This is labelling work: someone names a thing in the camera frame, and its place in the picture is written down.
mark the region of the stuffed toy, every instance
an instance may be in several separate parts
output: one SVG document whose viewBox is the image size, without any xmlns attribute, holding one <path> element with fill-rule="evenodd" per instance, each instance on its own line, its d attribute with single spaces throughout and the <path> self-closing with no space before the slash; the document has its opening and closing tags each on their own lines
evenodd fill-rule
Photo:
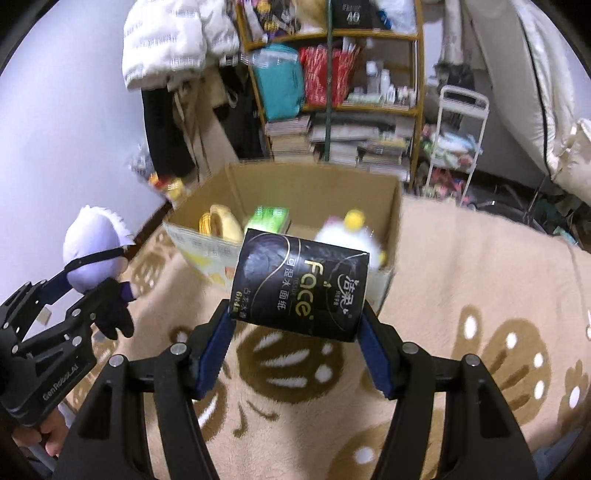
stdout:
<svg viewBox="0 0 591 480">
<path fill-rule="evenodd" d="M 64 264 L 90 254 L 133 244 L 131 233 L 116 213 L 87 205 L 80 210 L 66 232 Z M 91 263 L 69 272 L 67 281 L 77 292 L 85 294 L 107 278 L 117 279 L 127 265 L 128 260 L 123 256 Z M 127 338 L 134 333 L 134 324 L 127 307 L 129 302 L 139 296 L 139 289 L 130 282 L 122 282 L 120 286 L 121 295 L 109 306 L 110 314 L 97 317 L 95 321 L 101 333 L 111 340 L 117 340 L 116 328 Z"/>
</svg>

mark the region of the open cardboard box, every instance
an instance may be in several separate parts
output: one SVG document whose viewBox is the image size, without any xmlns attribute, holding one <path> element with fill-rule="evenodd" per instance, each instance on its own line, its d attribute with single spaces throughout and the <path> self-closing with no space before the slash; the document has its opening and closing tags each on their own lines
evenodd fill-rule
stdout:
<svg viewBox="0 0 591 480">
<path fill-rule="evenodd" d="M 310 164 L 230 164 L 209 178 L 164 220 L 185 259 L 203 275 L 231 290 L 240 245 L 199 233 L 199 219 L 217 203 L 246 225 L 259 205 L 286 207 L 287 235 L 313 240 L 329 216 L 344 218 L 357 208 L 387 253 L 379 271 L 368 275 L 366 299 L 378 312 L 394 275 L 400 225 L 400 181 L 352 168 Z"/>
</svg>

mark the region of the bookshelf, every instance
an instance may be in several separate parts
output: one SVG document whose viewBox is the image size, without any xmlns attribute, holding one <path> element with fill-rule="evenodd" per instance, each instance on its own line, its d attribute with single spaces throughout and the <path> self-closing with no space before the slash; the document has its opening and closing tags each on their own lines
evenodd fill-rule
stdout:
<svg viewBox="0 0 591 480">
<path fill-rule="evenodd" d="M 269 41 L 252 41 L 248 23 L 244 16 L 244 11 L 241 5 L 236 6 L 236 21 L 238 23 L 238 32 L 241 38 L 241 43 L 246 53 L 264 48 L 271 43 L 304 43 L 318 40 L 319 43 L 331 40 L 333 37 L 356 37 L 356 38 L 384 38 L 390 40 L 401 40 L 408 43 L 410 51 L 410 62 L 409 66 L 402 66 L 402 69 L 410 71 L 411 86 L 413 86 L 417 92 L 417 103 L 412 108 L 403 106 L 387 106 L 387 105 L 364 105 L 364 104 L 344 104 L 335 105 L 328 109 L 327 113 L 330 115 L 331 111 L 346 111 L 346 112 L 380 112 L 380 113 L 391 113 L 393 115 L 401 115 L 407 117 L 413 117 L 415 119 L 414 135 L 412 138 L 412 149 L 410 158 L 410 188 L 412 188 L 418 164 L 418 154 L 420 151 L 420 139 L 421 131 L 423 129 L 423 109 L 425 101 L 425 87 L 424 87 L 424 39 L 423 39 L 423 9 L 421 0 L 414 0 L 415 13 L 417 16 L 417 34 L 416 35 L 404 35 L 398 34 L 391 30 L 381 29 L 348 29 L 348 28 L 334 28 L 330 32 L 319 31 L 314 33 L 304 33 L 295 35 L 284 35 L 281 37 L 275 37 Z M 328 22 L 329 28 L 331 28 L 332 22 Z M 256 85 L 256 80 L 252 66 L 248 67 L 250 78 L 252 81 L 252 88 L 255 94 L 256 105 L 259 110 L 259 116 L 261 124 L 264 126 L 266 123 L 265 109 L 261 101 L 261 95 Z M 306 112 L 320 112 L 327 110 L 326 107 L 303 105 L 301 111 Z M 265 137 L 269 152 L 271 152 L 271 144 L 269 138 Z"/>
</svg>

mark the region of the screw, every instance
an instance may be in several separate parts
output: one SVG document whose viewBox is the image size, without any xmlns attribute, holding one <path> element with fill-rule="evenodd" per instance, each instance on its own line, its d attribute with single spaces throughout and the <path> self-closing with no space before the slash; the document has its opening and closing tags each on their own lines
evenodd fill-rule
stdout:
<svg viewBox="0 0 591 480">
<path fill-rule="evenodd" d="M 418 353 L 418 345 L 412 342 L 404 342 L 402 344 L 402 351 L 409 355 L 414 355 L 415 353 Z"/>
<path fill-rule="evenodd" d="M 123 363 L 124 359 L 125 357 L 123 355 L 113 355 L 111 358 L 109 358 L 109 365 L 112 367 L 118 367 Z"/>
<path fill-rule="evenodd" d="M 477 367 L 480 365 L 480 359 L 473 353 L 469 353 L 466 355 L 466 363 L 471 367 Z"/>
<path fill-rule="evenodd" d="M 187 351 L 187 345 L 184 343 L 175 343 L 172 347 L 170 347 L 170 352 L 173 355 L 182 355 Z"/>
</svg>

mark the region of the white puffer jacket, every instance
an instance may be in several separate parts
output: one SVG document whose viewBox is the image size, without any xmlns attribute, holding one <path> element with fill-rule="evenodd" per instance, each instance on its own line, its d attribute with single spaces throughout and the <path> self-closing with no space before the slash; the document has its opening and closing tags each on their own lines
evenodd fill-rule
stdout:
<svg viewBox="0 0 591 480">
<path fill-rule="evenodd" d="M 125 86 L 174 90 L 239 47 L 224 0 L 137 0 L 124 26 Z"/>
</svg>

